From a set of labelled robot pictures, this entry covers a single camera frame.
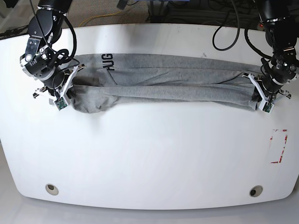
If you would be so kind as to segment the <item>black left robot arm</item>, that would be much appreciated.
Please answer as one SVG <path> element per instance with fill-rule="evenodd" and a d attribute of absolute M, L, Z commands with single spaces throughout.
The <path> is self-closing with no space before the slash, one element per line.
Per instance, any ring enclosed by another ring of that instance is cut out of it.
<path fill-rule="evenodd" d="M 291 98 L 290 93 L 281 88 L 299 76 L 299 61 L 295 49 L 299 24 L 290 15 L 285 0 L 256 0 L 254 3 L 273 55 L 268 56 L 254 47 L 246 28 L 244 36 L 247 44 L 262 57 L 262 74 L 244 74 L 244 76 L 255 86 L 253 100 L 259 102 L 258 108 L 270 113 L 280 99 L 278 94 L 281 97 Z"/>

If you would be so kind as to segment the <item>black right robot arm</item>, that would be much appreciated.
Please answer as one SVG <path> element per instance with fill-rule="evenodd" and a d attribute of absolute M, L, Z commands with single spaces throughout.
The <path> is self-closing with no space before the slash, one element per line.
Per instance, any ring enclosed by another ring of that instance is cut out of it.
<path fill-rule="evenodd" d="M 70 0 L 41 0 L 38 9 L 33 10 L 33 18 L 28 25 L 28 42 L 20 66 L 29 77 L 43 83 L 43 88 L 35 90 L 33 97 L 47 97 L 59 110 L 67 107 L 74 96 L 72 80 L 82 68 L 74 58 L 77 50 L 77 37 L 67 19 L 71 7 Z M 69 27 L 73 48 L 54 50 L 62 34 L 62 24 Z"/>

